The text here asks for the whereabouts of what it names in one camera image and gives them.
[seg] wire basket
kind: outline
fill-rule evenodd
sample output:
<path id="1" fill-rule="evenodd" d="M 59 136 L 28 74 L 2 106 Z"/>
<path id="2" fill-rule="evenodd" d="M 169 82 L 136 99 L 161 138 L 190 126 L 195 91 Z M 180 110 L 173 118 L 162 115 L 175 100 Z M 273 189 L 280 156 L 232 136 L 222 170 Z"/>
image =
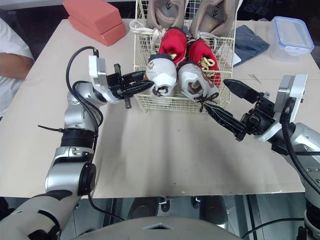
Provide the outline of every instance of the wire basket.
<path id="1" fill-rule="evenodd" d="M 201 0 L 187 0 L 186 9 L 184 14 L 184 26 L 188 29 L 192 23 L 193 18 L 196 15 Z M 135 20 L 140 22 L 143 26 L 146 26 L 148 15 L 148 1 L 136 0 L 135 6 Z M 216 98 L 213 104 L 216 104 L 222 108 L 231 100 L 231 94 L 229 89 L 223 84 L 224 79 L 232 78 L 233 71 L 233 54 L 235 47 L 235 31 L 236 22 L 233 23 L 233 27 L 228 37 L 202 37 L 208 45 L 211 47 L 213 54 L 217 60 L 219 71 L 204 70 L 208 77 L 211 77 L 215 73 L 220 73 L 221 85 L 219 87 L 219 97 Z M 152 37 L 153 34 L 149 32 L 136 33 L 134 36 L 134 71 L 145 71 L 148 65 L 148 60 L 154 49 L 152 49 Z M 161 39 L 155 42 L 155 51 L 158 51 Z M 200 103 L 196 103 L 188 99 L 182 92 L 181 87 L 177 84 L 174 88 L 173 97 L 169 96 L 154 96 L 149 91 L 145 91 L 135 95 L 135 98 L 143 111 L 148 109 L 156 110 L 169 110 L 169 111 L 182 111 L 182 112 L 199 112 L 201 107 Z"/>

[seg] blue fabric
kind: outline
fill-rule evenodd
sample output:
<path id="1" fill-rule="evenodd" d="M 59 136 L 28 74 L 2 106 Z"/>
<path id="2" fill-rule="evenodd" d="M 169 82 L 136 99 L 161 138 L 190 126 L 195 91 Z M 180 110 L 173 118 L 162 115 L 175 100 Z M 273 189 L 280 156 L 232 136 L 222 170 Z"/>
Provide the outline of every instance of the blue fabric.
<path id="1" fill-rule="evenodd" d="M 242 25 L 235 30 L 234 52 L 241 58 L 238 66 L 244 62 L 258 56 L 269 48 L 269 43 L 256 35 L 247 26 Z"/>

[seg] container lid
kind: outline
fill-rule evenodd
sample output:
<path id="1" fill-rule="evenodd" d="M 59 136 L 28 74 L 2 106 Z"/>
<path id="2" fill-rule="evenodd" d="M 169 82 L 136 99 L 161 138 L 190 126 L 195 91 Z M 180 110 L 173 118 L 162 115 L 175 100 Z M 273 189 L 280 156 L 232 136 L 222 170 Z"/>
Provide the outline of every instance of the container lid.
<path id="1" fill-rule="evenodd" d="M 291 17 L 275 16 L 272 20 L 278 44 L 291 55 L 310 53 L 314 43 L 304 21 Z"/>

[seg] sneaker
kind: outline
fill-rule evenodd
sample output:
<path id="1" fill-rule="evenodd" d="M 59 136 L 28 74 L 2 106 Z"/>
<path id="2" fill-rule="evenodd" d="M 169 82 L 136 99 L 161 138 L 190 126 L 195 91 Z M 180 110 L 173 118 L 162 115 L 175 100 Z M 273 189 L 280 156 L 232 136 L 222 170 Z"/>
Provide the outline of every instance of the sneaker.
<path id="1" fill-rule="evenodd" d="M 196 62 L 202 70 L 219 71 L 218 62 L 206 41 L 199 39 L 194 41 L 189 48 L 189 60 Z M 221 77 L 219 72 L 211 73 L 210 80 L 220 87 Z"/>
<path id="2" fill-rule="evenodd" d="M 177 82 L 176 65 L 168 54 L 152 55 L 149 58 L 143 79 L 154 82 L 154 86 L 150 90 L 155 96 L 172 97 Z"/>
<path id="3" fill-rule="evenodd" d="M 182 93 L 195 102 L 204 102 L 207 99 L 215 99 L 219 90 L 201 68 L 192 61 L 186 61 L 179 67 L 178 79 Z"/>
<path id="4" fill-rule="evenodd" d="M 198 39 L 203 33 L 227 37 L 233 27 L 239 0 L 202 0 L 190 26 L 190 33 Z"/>
<path id="5" fill-rule="evenodd" d="M 146 27 L 150 29 L 182 28 L 185 0 L 149 0 Z"/>
<path id="6" fill-rule="evenodd" d="M 187 51 L 187 37 L 182 29 L 170 27 L 164 34 L 158 53 L 168 54 L 174 64 L 179 64 L 185 58 Z"/>

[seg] pink block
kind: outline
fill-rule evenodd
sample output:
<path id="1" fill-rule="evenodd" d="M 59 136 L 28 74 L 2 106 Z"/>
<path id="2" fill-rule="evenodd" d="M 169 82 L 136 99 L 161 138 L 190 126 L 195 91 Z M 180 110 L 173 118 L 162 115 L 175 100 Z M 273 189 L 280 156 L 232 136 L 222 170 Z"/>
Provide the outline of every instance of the pink block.
<path id="1" fill-rule="evenodd" d="M 88 28 L 87 26 L 83 25 L 78 20 L 74 19 L 72 16 L 68 17 L 72 26 L 78 30 L 79 32 L 87 35 L 88 37 L 97 40 L 98 42 L 106 45 L 111 46 L 112 44 L 116 43 L 120 39 L 122 39 L 126 35 L 126 26 L 123 22 L 119 25 L 111 28 L 110 30 L 104 32 L 103 34 L 98 34 L 92 29 Z"/>
<path id="2" fill-rule="evenodd" d="M 119 10 L 104 0 L 65 0 L 63 6 L 70 16 L 98 34 L 122 23 Z"/>

